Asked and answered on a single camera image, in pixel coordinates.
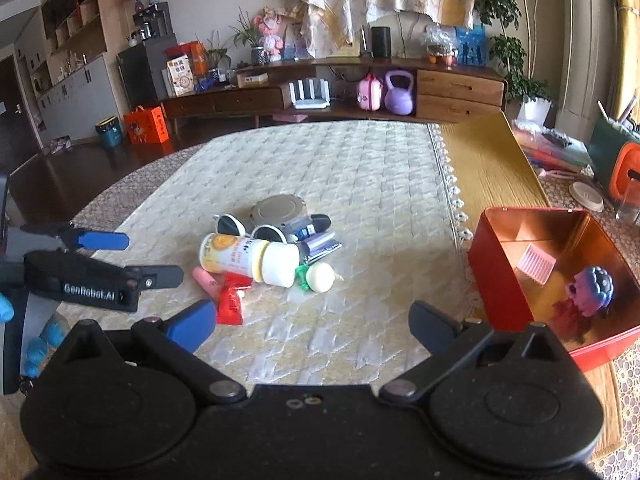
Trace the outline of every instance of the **pink bag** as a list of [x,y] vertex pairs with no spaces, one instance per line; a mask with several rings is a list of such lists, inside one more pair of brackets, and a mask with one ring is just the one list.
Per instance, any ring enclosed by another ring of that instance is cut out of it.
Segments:
[[382,104],[382,81],[373,74],[367,74],[358,83],[358,106],[375,112]]

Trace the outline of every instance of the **orange gift bag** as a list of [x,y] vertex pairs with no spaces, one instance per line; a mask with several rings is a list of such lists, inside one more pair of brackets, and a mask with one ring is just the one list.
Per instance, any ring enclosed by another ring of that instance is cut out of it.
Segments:
[[164,122],[162,108],[143,108],[139,106],[135,111],[124,116],[127,135],[132,144],[160,144],[169,139],[169,133]]

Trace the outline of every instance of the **kettlebell handle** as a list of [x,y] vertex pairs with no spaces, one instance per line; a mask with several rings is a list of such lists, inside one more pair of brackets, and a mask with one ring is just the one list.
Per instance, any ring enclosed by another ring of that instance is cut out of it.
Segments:
[[409,88],[407,88],[406,90],[411,93],[414,89],[414,75],[411,74],[410,72],[406,72],[405,70],[389,70],[389,72],[387,72],[385,74],[385,81],[386,81],[386,87],[389,88],[390,90],[392,88],[395,88],[395,86],[393,85],[393,83],[391,82],[391,76],[393,75],[399,75],[401,77],[407,78],[409,80]]

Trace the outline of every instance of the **blue trash can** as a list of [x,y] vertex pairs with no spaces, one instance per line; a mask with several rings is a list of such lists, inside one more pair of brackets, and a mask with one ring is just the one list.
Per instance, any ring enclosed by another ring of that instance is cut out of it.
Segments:
[[95,125],[95,131],[107,148],[113,148],[122,143],[122,128],[117,116],[109,117]]

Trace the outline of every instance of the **white ball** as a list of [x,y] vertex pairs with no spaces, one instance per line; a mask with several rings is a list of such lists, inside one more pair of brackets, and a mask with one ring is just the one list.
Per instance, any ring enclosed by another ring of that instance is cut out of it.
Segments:
[[306,272],[306,282],[314,292],[327,292],[335,281],[335,272],[331,265],[320,262],[313,264]]

